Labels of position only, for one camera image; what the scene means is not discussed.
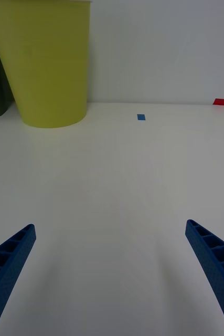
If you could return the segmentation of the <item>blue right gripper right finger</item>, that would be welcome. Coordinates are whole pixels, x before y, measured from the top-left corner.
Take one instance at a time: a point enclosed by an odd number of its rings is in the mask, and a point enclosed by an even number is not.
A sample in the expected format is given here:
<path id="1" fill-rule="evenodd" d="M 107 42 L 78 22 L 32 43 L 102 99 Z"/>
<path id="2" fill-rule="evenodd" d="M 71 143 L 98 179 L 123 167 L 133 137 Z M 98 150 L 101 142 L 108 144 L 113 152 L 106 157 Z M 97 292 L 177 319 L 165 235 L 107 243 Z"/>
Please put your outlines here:
<path id="1" fill-rule="evenodd" d="M 186 223 L 185 236 L 224 314 L 224 241 L 191 219 Z"/>

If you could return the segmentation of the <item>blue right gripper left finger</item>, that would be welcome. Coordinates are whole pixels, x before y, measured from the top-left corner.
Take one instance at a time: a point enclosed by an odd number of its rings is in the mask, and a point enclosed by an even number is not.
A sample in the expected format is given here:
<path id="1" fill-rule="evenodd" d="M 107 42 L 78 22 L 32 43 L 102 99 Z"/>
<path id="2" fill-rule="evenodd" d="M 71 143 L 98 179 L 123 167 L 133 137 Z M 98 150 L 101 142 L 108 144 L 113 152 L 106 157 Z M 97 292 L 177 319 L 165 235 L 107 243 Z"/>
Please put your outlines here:
<path id="1" fill-rule="evenodd" d="M 35 241 L 29 224 L 0 245 L 0 318 Z"/>

